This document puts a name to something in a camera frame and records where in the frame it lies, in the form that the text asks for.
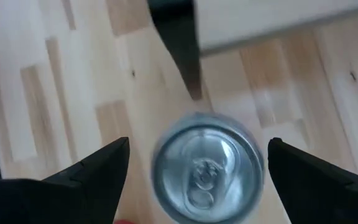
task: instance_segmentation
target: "metal can top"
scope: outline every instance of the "metal can top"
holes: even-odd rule
[[[161,206],[178,223],[237,223],[259,201],[263,157],[238,122],[196,113],[157,143],[152,182]]]

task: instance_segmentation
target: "wood grain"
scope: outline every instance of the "wood grain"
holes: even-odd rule
[[[358,17],[316,30],[324,68],[358,168]]]
[[[312,139],[310,148],[318,157],[357,171],[313,33],[290,35],[283,39],[283,47]]]
[[[300,118],[279,40],[241,50],[262,128]]]
[[[70,0],[62,0],[63,8],[65,10],[65,14],[68,21],[68,27],[70,30],[75,30],[75,20],[74,20],[74,14],[73,9],[71,8],[71,2]]]
[[[106,0],[111,29],[116,36],[147,27],[150,24],[146,0]]]
[[[47,99],[37,66],[23,68],[21,76],[37,155],[45,163],[47,172],[58,172],[57,148],[52,134]]]
[[[102,146],[105,146],[120,137],[114,103],[96,107],[96,118],[98,119]]]
[[[63,124],[65,127],[66,136],[67,136],[70,157],[74,161],[79,161],[78,155],[75,151],[76,149],[75,149],[73,131],[71,129],[70,118],[69,118],[69,114],[68,114],[68,110],[67,110],[67,102],[66,102],[64,84],[63,84],[63,78],[62,78],[62,68],[61,68],[58,40],[57,40],[57,38],[52,37],[45,41],[45,45],[47,47],[50,67],[52,69],[52,74],[53,74],[53,80],[55,82],[56,91],[57,91],[57,95],[58,95],[58,101],[59,101],[60,109],[62,111]]]

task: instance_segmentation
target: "hardwood plank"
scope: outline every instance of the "hardwood plank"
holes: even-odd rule
[[[116,36],[147,27],[150,13],[147,0],[106,0],[111,29]]]
[[[13,161],[37,155],[20,69],[42,61],[45,49],[36,2],[0,2],[0,92]]]
[[[355,172],[349,143],[321,64],[314,35],[298,32],[282,39],[314,155]]]
[[[279,40],[241,50],[262,128],[301,118]]]
[[[114,103],[108,103],[96,107],[96,118],[98,119],[99,131],[102,139],[102,146],[105,146],[120,136]]]
[[[146,27],[117,39],[124,79],[129,80],[139,91],[166,85],[158,62],[159,49],[153,44],[156,38],[154,33],[152,27]]]
[[[324,68],[358,168],[358,17],[316,30]]]
[[[63,8],[65,9],[65,14],[68,22],[68,26],[70,30],[75,30],[75,20],[74,20],[74,14],[73,9],[71,8],[71,2],[70,0],[62,0]]]
[[[79,63],[84,64],[83,73],[90,84],[92,101],[101,105],[122,100],[124,91],[120,85],[119,55],[110,30],[106,1],[77,0],[72,1],[71,6],[76,18],[76,38],[80,44],[75,50],[79,53]],[[71,35],[65,38],[68,38],[65,44],[72,45]]]
[[[99,126],[94,108],[98,105],[98,99],[104,102],[108,98],[107,96],[103,96],[103,99],[97,97],[97,87],[94,86],[91,76],[90,56],[87,52],[84,52],[84,44],[82,35],[78,30],[71,32],[69,36],[63,35],[58,38],[58,53],[62,70],[62,92],[66,101],[67,118],[71,126],[78,160],[85,158],[101,147],[101,136],[98,131]],[[44,60],[46,63],[48,62],[47,51],[45,51]],[[51,89],[55,90],[57,97],[51,102],[55,102],[59,107],[57,111],[61,114],[60,124],[63,126],[63,132],[60,135],[67,138],[63,120],[67,118],[63,117],[62,107],[59,106],[56,80],[53,79],[52,72],[46,77],[52,77],[47,83],[51,85]]]
[[[65,134],[67,137],[70,157],[73,161],[79,161],[78,155],[76,153],[73,130],[70,125],[70,115],[68,114],[68,109],[67,109],[58,40],[57,38],[52,37],[45,41],[45,45],[48,51],[48,57],[49,57],[50,67],[52,69],[54,84],[56,86],[58,102],[60,105],[60,109],[62,111],[63,124],[65,128]]]
[[[204,58],[201,65],[213,110],[240,121],[258,139],[260,123],[239,51]]]
[[[34,5],[29,5],[31,10],[33,10]],[[3,37],[0,36],[0,40],[4,42],[5,46],[12,44],[14,41],[12,39],[6,37],[6,34],[3,34]],[[38,51],[39,48],[31,48],[31,44],[29,45],[30,49],[34,52]],[[64,140],[61,138],[57,138],[60,134],[60,128],[58,125],[59,120],[56,120],[55,113],[48,114],[50,115],[50,125],[51,129],[53,129],[52,135],[48,135],[48,137],[54,138],[55,140],[55,149],[59,148],[56,159],[52,156],[53,160],[46,161],[45,156],[38,155],[38,152],[35,148],[35,142],[33,140],[32,128],[30,123],[29,111],[27,110],[27,102],[24,94],[24,86],[22,85],[22,78],[20,73],[21,65],[27,65],[28,63],[25,60],[16,60],[14,53],[12,52],[14,49],[12,47],[8,47],[4,51],[4,55],[0,54],[0,168],[2,176],[5,178],[16,178],[16,177],[26,177],[26,178],[34,178],[39,179],[42,177],[46,177],[52,174],[52,170],[48,171],[45,168],[46,163],[56,163],[58,164],[55,169],[62,169],[67,165],[67,163],[71,163],[70,160],[67,160],[67,156],[65,156],[64,149]],[[47,76],[45,76],[44,65],[40,64],[39,76],[41,77],[40,82],[47,82]],[[54,110],[53,100],[53,92],[50,91],[49,85],[43,86],[45,103],[48,104],[48,108]]]
[[[57,165],[57,148],[52,134],[53,130],[50,124],[51,120],[47,108],[47,99],[39,79],[36,65],[23,68],[21,70],[21,77],[37,157],[44,163],[48,173],[56,173],[59,171]]]

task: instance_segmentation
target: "can lid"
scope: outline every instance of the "can lid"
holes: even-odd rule
[[[236,121],[197,113],[157,144],[152,180],[164,210],[179,223],[235,223],[259,201],[263,157]]]

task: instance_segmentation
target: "can rim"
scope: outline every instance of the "can rim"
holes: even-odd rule
[[[206,119],[213,120],[217,122],[217,124],[207,124]],[[253,155],[256,157],[256,160],[253,162],[257,166],[258,176],[260,178],[257,179],[257,190],[255,191],[255,195],[252,197],[250,202],[246,204],[244,207],[245,212],[236,212],[235,215],[229,217],[224,220],[220,220],[217,222],[199,222],[197,220],[193,220],[190,217],[179,212],[167,199],[164,197],[163,192],[157,192],[158,189],[161,189],[158,186],[156,175],[157,175],[157,160],[158,156],[163,154],[164,150],[167,150],[167,145],[169,142],[175,139],[175,136],[179,136],[181,133],[187,132],[189,129],[193,129],[200,126],[213,126],[218,129],[225,129],[241,138],[241,140],[248,145],[250,151],[252,151]],[[152,180],[152,187],[154,192],[154,197],[157,198],[158,204],[162,207],[162,210],[174,221],[180,223],[185,222],[189,224],[200,224],[200,223],[214,223],[214,224],[227,224],[227,223],[237,223],[239,221],[243,221],[255,210],[257,205],[259,204],[262,198],[262,192],[264,188],[265,182],[265,169],[264,169],[264,157],[257,145],[257,142],[253,135],[246,130],[241,123],[232,119],[228,116],[217,114],[217,113],[194,113],[187,116],[184,116],[182,119],[179,119],[175,124],[169,127],[168,131],[164,133],[160,139],[157,141],[154,149],[154,154],[152,157],[151,163],[151,173],[150,177]]]

